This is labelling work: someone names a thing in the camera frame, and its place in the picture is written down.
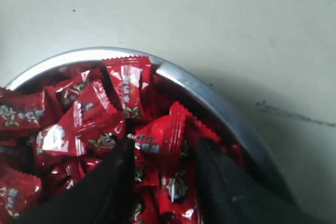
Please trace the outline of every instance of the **concrete floor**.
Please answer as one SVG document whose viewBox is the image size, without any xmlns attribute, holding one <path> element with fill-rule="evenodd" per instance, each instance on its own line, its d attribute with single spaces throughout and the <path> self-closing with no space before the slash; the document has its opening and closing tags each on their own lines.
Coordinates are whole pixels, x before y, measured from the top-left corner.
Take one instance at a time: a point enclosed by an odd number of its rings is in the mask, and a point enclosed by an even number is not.
<svg viewBox="0 0 336 224">
<path fill-rule="evenodd" d="M 231 100 L 265 138 L 303 209 L 336 222 L 336 0 L 0 0 L 0 6 L 1 85 L 81 47 L 158 55 Z M 262 113 L 257 102 L 285 112 Z"/>
</svg>

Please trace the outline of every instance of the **black object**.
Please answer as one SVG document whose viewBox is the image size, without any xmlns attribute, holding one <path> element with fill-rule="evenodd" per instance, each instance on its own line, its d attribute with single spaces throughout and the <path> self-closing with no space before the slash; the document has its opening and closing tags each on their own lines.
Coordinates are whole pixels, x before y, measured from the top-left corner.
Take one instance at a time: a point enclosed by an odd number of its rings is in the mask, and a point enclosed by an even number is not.
<svg viewBox="0 0 336 224">
<path fill-rule="evenodd" d="M 124 223 L 132 207 L 134 141 L 118 141 L 113 150 L 76 186 L 6 223 Z"/>
<path fill-rule="evenodd" d="M 325 223 L 265 190 L 206 138 L 198 141 L 196 184 L 205 224 Z"/>
</svg>

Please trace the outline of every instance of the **bowl rim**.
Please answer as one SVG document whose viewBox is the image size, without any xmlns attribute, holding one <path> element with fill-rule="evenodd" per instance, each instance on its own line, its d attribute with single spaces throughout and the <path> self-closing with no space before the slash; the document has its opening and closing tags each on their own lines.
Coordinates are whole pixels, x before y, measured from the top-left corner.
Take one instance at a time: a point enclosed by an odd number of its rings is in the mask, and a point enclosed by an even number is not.
<svg viewBox="0 0 336 224">
<path fill-rule="evenodd" d="M 27 69 L 9 82 L 6 88 L 15 90 L 29 79 L 43 72 L 72 63 L 98 62 L 101 59 L 126 56 L 148 56 L 153 64 L 159 65 L 156 70 L 157 74 L 182 86 L 193 97 L 197 98 L 202 105 L 206 106 L 231 130 L 238 143 L 254 159 L 267 179 L 278 190 L 278 193 L 284 199 L 296 204 L 293 192 L 289 188 L 281 170 L 275 164 L 269 146 L 238 110 L 191 73 L 155 55 L 117 47 L 90 47 L 71 50 L 52 56 Z"/>
</svg>

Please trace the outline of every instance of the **metal bowl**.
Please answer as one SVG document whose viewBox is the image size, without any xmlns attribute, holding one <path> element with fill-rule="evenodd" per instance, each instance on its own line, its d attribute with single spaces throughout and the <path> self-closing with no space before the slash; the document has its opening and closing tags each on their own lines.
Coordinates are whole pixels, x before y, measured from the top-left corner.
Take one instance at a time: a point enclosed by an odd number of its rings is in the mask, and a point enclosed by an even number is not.
<svg viewBox="0 0 336 224">
<path fill-rule="evenodd" d="M 45 76 L 68 65 L 92 63 L 101 65 L 101 59 L 148 56 L 155 65 L 156 88 L 167 95 L 173 95 L 199 118 L 211 124 L 223 141 L 234 141 L 244 149 L 246 171 L 256 181 L 274 194 L 294 203 L 294 197 L 283 176 L 275 165 L 268 148 L 254 128 L 244 120 L 238 111 L 219 97 L 210 87 L 182 68 L 154 55 L 123 48 L 85 48 L 51 57 L 21 73 L 6 87 L 11 90 L 33 92 L 36 83 Z"/>
</svg>

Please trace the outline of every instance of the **gray floor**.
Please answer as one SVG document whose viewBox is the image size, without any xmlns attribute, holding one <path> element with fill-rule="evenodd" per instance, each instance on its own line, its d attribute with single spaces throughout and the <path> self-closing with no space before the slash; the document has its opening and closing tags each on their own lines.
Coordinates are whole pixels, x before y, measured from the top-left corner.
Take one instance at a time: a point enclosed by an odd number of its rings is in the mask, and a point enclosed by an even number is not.
<svg viewBox="0 0 336 224">
<path fill-rule="evenodd" d="M 231 100 L 265 138 L 302 207 L 336 222 L 336 0 L 0 0 L 0 6 L 1 85 L 81 47 L 126 47 L 168 59 Z M 262 113 L 257 102 L 281 110 Z"/>
</svg>

